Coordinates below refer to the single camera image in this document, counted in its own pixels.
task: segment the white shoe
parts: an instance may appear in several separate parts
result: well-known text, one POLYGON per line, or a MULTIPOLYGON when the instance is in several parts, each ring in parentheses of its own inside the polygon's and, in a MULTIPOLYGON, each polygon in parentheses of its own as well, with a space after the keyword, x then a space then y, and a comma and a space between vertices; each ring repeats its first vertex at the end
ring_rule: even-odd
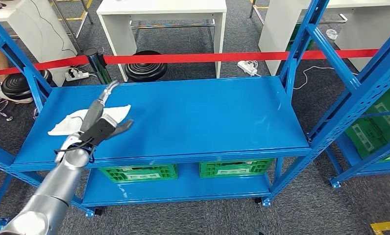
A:
POLYGON ((27 98, 27 99, 11 99, 7 96, 5 96, 5 94, 3 94, 2 90, 1 90, 1 85, 0 85, 0 98, 2 99, 7 99, 7 100, 10 100, 10 101, 13 101, 15 103, 20 103, 20 104, 29 104, 33 101, 32 98, 27 98))

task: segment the white table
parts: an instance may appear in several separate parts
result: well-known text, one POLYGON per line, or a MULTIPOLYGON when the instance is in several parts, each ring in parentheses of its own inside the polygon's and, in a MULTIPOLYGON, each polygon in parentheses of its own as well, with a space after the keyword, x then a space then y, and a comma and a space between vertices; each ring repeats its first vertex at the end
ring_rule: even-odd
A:
MULTIPOLYGON (((259 40, 261 52, 285 51, 299 15, 310 0, 271 0, 259 40)), ((390 36, 390 0, 330 0, 327 14, 349 13, 335 43, 340 49, 379 48, 390 36)), ((350 59, 361 70, 370 58, 350 59)), ((266 61, 275 75, 280 60, 266 61)))
MULTIPOLYGON (((0 22, 7 23, 38 62, 76 56, 77 52, 48 1, 3 1, 0 22)), ((57 86, 65 81, 69 67, 50 69, 57 86)))
MULTIPOLYGON (((225 0, 103 0, 97 9, 114 55, 136 53, 136 42, 129 22, 145 20, 214 19, 214 53, 222 53, 226 12, 225 0)), ((119 64, 119 68, 127 81, 124 64, 119 64)), ((215 68, 219 78, 221 62, 215 62, 215 68)))

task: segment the table leg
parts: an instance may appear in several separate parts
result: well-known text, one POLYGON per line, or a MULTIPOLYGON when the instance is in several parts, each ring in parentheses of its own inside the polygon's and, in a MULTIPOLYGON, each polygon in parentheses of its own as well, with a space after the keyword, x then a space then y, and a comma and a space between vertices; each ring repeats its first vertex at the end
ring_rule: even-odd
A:
MULTIPOLYGON (((390 37, 390 6, 355 8, 335 44, 341 50, 380 48, 390 37)), ((371 58, 350 58, 361 71, 371 58)))
POLYGON ((253 0, 253 3, 251 4, 251 9, 250 9, 250 18, 253 16, 253 11, 254 11, 254 5, 256 4, 256 0, 253 0))
POLYGON ((67 18, 65 18, 65 16, 62 14, 61 9, 59 9, 57 1, 52 0, 52 2, 55 5, 55 8, 58 11, 59 15, 61 16, 62 21, 64 22, 65 26, 67 27, 69 33, 71 34, 71 37, 74 41, 75 46, 77 47, 78 50, 81 50, 81 48, 78 44, 77 38, 76 38, 76 34, 74 33, 73 29, 71 28, 70 24, 68 23, 67 18))
POLYGON ((91 24, 94 24, 89 12, 88 12, 87 4, 85 4, 84 0, 81 0, 81 3, 82 3, 82 6, 84 7, 84 11, 86 12, 86 17, 90 20, 91 24))
MULTIPOLYGON (((129 15, 99 15, 98 18, 114 55, 132 55, 136 53, 137 46, 129 24, 129 15)), ((119 64, 119 69, 123 79, 127 81, 124 64, 119 64)))
MULTIPOLYGON (((214 53, 222 53, 222 45, 224 44, 225 17, 225 12, 217 13, 217 17, 215 19, 214 53)), ((221 73, 221 61, 215 62, 215 71, 217 78, 219 78, 221 73)))

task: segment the black round base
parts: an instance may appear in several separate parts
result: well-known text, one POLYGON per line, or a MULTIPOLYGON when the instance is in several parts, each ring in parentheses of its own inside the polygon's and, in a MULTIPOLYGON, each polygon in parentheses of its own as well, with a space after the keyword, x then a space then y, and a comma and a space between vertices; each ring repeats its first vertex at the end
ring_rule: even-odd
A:
MULTIPOLYGON (((40 73, 49 84, 52 82, 49 70, 41 70, 40 73)), ((27 80, 21 73, 9 75, 1 84, 1 90, 7 97, 15 100, 32 97, 27 80)))
MULTIPOLYGON (((134 55, 160 55, 153 50, 144 50, 134 55)), ((134 82, 153 82, 165 75, 168 65, 160 64, 127 64, 124 66, 124 72, 127 77, 134 82)))

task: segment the power strip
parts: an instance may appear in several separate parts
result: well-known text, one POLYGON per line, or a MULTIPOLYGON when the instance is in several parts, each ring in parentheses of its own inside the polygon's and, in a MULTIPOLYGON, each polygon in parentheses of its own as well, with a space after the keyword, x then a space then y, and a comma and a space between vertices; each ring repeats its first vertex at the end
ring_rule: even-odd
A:
POLYGON ((67 72, 65 72, 65 78, 67 81, 75 81, 83 78, 87 78, 90 75, 87 72, 82 72, 76 68, 70 68, 67 72))
POLYGON ((249 63, 249 61, 239 61, 237 66, 241 68, 244 72, 250 74, 250 76, 257 75, 257 69, 254 67, 253 63, 249 63))

